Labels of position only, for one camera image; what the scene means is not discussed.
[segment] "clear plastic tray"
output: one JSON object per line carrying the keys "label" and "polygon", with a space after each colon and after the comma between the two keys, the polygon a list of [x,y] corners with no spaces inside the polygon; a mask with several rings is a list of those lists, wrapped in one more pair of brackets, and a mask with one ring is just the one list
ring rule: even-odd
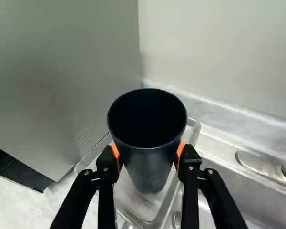
{"label": "clear plastic tray", "polygon": [[[187,127],[182,136],[182,141],[195,145],[200,133],[200,124],[188,118]],[[98,143],[79,163],[75,166],[75,172],[78,174],[83,169],[96,170],[96,158],[102,152],[106,145],[112,142],[110,135],[107,135]],[[133,185],[127,170],[122,168],[118,182],[114,185],[115,206],[117,211],[130,222],[144,223],[151,226],[152,222],[159,219],[159,210],[165,199],[169,199],[175,192],[178,184],[176,170],[174,165],[167,178],[163,190],[157,194],[142,194]]]}

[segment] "white wall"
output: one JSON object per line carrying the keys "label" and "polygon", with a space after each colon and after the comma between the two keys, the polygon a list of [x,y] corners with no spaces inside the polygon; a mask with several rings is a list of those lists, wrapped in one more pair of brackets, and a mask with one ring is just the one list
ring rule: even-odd
{"label": "white wall", "polygon": [[286,119],[286,0],[139,0],[145,77]]}

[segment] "cup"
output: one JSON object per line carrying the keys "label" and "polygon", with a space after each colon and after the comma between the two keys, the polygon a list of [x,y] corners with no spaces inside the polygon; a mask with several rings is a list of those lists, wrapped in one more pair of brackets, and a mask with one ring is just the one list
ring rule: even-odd
{"label": "cup", "polygon": [[141,193],[158,193],[165,186],[186,123],[183,103],[159,89],[130,91],[111,105],[108,128]]}

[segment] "gray wall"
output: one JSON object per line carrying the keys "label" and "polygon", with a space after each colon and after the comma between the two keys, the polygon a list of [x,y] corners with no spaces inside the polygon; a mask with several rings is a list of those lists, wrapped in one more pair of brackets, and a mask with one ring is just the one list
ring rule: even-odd
{"label": "gray wall", "polygon": [[58,180],[140,86],[135,0],[0,0],[0,148]]}
{"label": "gray wall", "polygon": [[139,0],[145,77],[286,119],[286,0]]}

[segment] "faucet base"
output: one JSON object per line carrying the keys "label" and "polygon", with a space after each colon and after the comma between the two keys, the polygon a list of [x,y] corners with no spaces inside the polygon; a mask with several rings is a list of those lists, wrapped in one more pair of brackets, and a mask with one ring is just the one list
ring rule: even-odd
{"label": "faucet base", "polygon": [[235,158],[244,168],[286,186],[286,177],[282,172],[282,166],[286,164],[286,161],[268,154],[246,151],[237,151]]}

